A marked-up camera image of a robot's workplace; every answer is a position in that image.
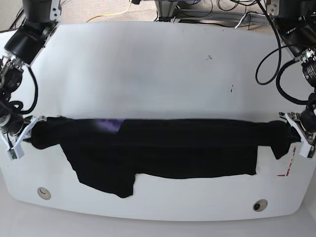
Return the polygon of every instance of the white table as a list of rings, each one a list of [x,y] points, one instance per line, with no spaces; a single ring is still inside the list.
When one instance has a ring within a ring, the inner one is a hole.
[[[0,53],[13,32],[0,34]],[[283,99],[275,83],[256,84],[261,59],[276,48],[273,36],[215,26],[154,22],[113,22],[61,26],[33,65],[39,102],[33,115],[70,118],[277,119],[301,112]],[[290,59],[284,53],[284,62]],[[277,57],[259,76],[274,73]],[[284,89],[307,99],[312,88],[301,67],[289,68]],[[14,99],[28,108],[34,86],[26,71]],[[258,174],[213,179],[169,180],[137,175],[134,195],[119,197],[78,182],[61,148],[36,150],[10,162],[0,145],[0,165],[10,194],[21,201],[63,210],[122,218],[215,221],[288,215],[305,195],[316,166],[296,152],[290,175],[288,155],[276,160],[259,147]],[[37,188],[51,194],[43,200]],[[268,207],[253,211],[266,199]]]

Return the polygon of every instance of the floor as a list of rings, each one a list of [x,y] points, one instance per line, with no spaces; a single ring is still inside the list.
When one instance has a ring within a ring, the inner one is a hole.
[[[62,4],[62,23],[84,23],[93,16],[121,12],[128,7],[128,0],[61,0]],[[229,9],[234,3],[229,0],[220,0],[220,6]],[[22,6],[22,0],[0,0],[0,31],[9,28],[14,21],[19,9]],[[201,0],[199,4],[192,6],[193,9],[219,10],[215,0]],[[242,12],[245,10],[260,12],[258,6],[251,6],[245,9],[244,6],[237,6],[233,12]],[[130,10],[119,16],[109,16],[96,18],[93,21],[154,21],[157,16],[155,1],[143,0],[139,5],[132,5]],[[251,30],[271,33],[270,27],[252,26]]]

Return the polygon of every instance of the black t-shirt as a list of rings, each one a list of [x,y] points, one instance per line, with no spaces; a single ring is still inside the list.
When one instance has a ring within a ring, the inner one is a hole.
[[[258,146],[270,146],[280,159],[300,139],[282,121],[60,117],[37,123],[30,141],[38,149],[60,144],[81,183],[126,198],[140,173],[170,179],[255,175]]]

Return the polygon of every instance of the yellow cable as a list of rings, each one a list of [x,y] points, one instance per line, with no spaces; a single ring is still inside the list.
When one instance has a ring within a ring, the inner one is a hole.
[[[87,20],[87,22],[95,19],[95,18],[98,18],[98,17],[103,17],[103,16],[117,16],[117,15],[121,15],[121,14],[124,14],[126,12],[129,11],[130,7],[132,6],[132,0],[129,1],[129,5],[128,5],[128,8],[125,10],[125,11],[122,11],[122,12],[117,12],[117,13],[112,13],[112,14],[103,14],[103,15],[99,15],[99,16],[94,16],[92,18],[90,18],[89,20]]]

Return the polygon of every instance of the purple patch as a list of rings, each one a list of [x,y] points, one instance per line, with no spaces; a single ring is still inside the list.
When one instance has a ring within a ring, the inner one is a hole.
[[[124,119],[96,119],[95,124],[102,130],[118,132]]]

